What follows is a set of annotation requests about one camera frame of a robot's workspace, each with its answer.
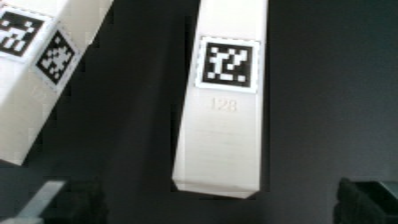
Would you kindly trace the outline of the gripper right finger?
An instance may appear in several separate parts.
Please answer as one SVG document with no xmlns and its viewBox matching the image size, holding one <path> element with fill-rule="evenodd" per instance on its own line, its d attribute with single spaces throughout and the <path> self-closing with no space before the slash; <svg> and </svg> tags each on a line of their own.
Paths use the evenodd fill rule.
<svg viewBox="0 0 398 224">
<path fill-rule="evenodd" d="M 337 224 L 398 224 L 398 181 L 339 180 Z"/>
</svg>

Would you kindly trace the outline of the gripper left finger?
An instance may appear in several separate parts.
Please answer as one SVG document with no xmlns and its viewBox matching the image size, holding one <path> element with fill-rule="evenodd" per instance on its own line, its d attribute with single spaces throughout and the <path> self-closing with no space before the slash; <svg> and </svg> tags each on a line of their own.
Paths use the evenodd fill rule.
<svg viewBox="0 0 398 224">
<path fill-rule="evenodd" d="M 0 224 L 101 224 L 101 184 L 48 180 L 18 214 Z"/>
</svg>

